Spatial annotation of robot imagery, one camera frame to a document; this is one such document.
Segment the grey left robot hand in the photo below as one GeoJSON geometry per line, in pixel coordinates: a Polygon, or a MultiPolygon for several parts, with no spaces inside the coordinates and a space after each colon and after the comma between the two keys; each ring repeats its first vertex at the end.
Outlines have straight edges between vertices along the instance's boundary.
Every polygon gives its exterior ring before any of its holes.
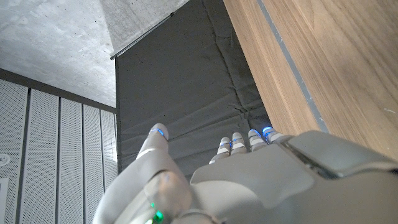
{"type": "Polygon", "coordinates": [[[396,223],[397,161],[319,131],[222,138],[184,177],[163,124],[103,195],[94,223],[396,223]]]}

